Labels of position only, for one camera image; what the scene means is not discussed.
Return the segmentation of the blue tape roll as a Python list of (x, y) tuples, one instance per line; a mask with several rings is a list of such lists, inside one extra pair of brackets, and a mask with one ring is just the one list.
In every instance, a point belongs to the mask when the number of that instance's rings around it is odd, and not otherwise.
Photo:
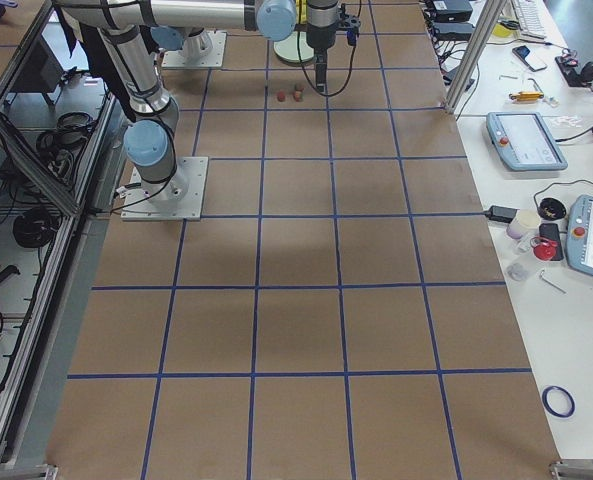
[(547, 413), (560, 419), (572, 417), (576, 411), (576, 402), (572, 394), (558, 385), (543, 389), (541, 401)]

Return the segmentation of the teach pendant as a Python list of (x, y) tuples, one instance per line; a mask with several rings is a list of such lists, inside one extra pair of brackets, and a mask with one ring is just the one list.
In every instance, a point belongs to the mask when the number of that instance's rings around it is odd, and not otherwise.
[(581, 195), (571, 207), (565, 241), (568, 265), (593, 276), (593, 197)]
[(562, 171), (567, 160), (538, 112), (490, 112), (486, 128), (501, 161), (513, 171)]

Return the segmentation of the pale green plate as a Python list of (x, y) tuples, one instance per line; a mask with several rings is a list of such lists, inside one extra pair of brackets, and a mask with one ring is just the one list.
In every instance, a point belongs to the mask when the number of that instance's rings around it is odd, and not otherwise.
[(274, 42), (276, 56), (286, 63), (297, 64), (310, 62), (314, 59), (314, 50), (307, 44), (305, 32), (293, 32), (284, 40)]

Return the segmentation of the smartphone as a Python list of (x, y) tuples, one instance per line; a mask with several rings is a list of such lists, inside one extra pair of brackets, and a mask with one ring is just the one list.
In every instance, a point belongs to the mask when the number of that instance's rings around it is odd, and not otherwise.
[(512, 54), (531, 72), (539, 72), (547, 68), (545, 61), (525, 45), (514, 47)]

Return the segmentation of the black power brick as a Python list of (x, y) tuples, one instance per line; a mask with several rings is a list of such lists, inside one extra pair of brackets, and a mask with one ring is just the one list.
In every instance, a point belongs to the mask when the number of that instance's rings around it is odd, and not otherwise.
[(518, 210), (515, 208), (491, 205), (488, 209), (483, 212), (485, 218), (489, 221), (510, 224)]

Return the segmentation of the aluminium frame post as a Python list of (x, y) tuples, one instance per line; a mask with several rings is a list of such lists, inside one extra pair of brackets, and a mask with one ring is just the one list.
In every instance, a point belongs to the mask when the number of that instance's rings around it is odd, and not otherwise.
[(444, 102), (444, 108), (447, 113), (453, 114), (455, 112), (458, 102), (465, 92), (466, 83), (474, 72), (477, 61), (492, 34), (505, 4), (505, 0), (487, 0), (482, 4), (482, 10), (476, 21), (474, 32), (447, 92)]

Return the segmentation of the yellow handled tool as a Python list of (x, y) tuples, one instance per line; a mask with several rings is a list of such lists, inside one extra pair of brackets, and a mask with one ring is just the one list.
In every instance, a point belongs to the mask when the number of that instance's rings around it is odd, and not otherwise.
[(543, 98), (544, 94), (542, 92), (536, 91), (520, 91), (509, 94), (509, 99), (516, 103), (536, 102), (538, 100), (542, 100)]

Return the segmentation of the allen key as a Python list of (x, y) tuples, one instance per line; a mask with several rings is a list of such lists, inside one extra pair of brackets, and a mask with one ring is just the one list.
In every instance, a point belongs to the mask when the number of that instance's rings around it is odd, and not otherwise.
[(555, 289), (557, 292), (559, 292), (563, 295), (565, 295), (567, 293), (567, 291), (564, 288), (562, 288), (560, 285), (556, 284), (553, 280), (551, 280), (549, 277), (546, 276), (546, 271), (544, 269), (542, 269), (538, 273), (538, 278), (545, 284), (547, 284), (550, 287), (552, 287), (553, 289)]

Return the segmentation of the black small bowl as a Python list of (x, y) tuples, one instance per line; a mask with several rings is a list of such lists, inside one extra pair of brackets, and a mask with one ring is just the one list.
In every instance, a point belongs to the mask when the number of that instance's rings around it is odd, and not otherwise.
[(543, 198), (538, 203), (537, 212), (546, 221), (557, 221), (567, 216), (566, 206), (560, 200), (552, 197)]

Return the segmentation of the red emergency button box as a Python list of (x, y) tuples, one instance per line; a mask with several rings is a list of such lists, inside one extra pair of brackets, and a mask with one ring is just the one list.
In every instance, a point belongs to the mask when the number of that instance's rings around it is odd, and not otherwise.
[(559, 227), (555, 223), (542, 223), (533, 247), (535, 256), (543, 261), (562, 261), (564, 254)]

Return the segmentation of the white cup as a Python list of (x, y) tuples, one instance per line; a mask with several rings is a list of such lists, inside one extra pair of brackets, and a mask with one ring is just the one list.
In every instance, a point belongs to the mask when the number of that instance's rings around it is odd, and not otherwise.
[(536, 233), (540, 224), (541, 217), (536, 211), (520, 209), (508, 224), (506, 234), (511, 239), (520, 240), (527, 234)]

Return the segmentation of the aluminium frame rail left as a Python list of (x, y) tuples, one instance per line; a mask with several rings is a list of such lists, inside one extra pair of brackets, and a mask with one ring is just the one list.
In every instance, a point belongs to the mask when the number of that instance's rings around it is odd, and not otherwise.
[(47, 1), (0, 1), (0, 465), (34, 404), (53, 294), (119, 106)]

